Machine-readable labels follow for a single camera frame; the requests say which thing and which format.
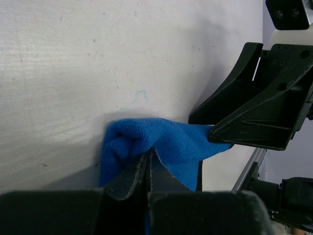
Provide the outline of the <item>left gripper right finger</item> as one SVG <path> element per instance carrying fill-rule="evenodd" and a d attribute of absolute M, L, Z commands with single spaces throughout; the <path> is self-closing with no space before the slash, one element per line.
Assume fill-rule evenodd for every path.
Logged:
<path fill-rule="evenodd" d="M 147 160 L 147 235 L 177 235 L 185 221 L 184 196 L 192 192 L 162 163 L 155 148 Z"/>

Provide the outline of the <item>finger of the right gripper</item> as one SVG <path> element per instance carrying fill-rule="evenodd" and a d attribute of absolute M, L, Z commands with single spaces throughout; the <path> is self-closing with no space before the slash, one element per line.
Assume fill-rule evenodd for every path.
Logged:
<path fill-rule="evenodd" d="M 275 44 L 262 52 L 252 81 L 260 92 L 212 125 L 209 140 L 284 150 L 313 117 L 313 48 Z"/>
<path fill-rule="evenodd" d="M 262 43 L 245 43 L 228 77 L 208 99 L 190 113 L 188 123 L 215 125 L 260 92 L 252 79 L 262 48 Z"/>

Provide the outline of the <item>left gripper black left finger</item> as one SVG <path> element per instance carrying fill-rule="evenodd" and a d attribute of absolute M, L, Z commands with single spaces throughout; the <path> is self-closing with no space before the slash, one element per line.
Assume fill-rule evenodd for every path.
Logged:
<path fill-rule="evenodd" d="M 148 153 L 103 186 L 100 208 L 101 235 L 143 235 L 147 206 L 146 166 Z"/>

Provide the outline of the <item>blue towel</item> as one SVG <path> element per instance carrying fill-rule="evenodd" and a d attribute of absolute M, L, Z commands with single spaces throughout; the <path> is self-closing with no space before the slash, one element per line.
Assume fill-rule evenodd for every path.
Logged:
<path fill-rule="evenodd" d="M 208 141 L 206 125 L 190 125 L 163 118 L 127 118 L 107 127 L 101 153 L 100 184 L 104 185 L 151 148 L 168 170 L 187 188 L 196 190 L 201 161 L 231 148 Z"/>

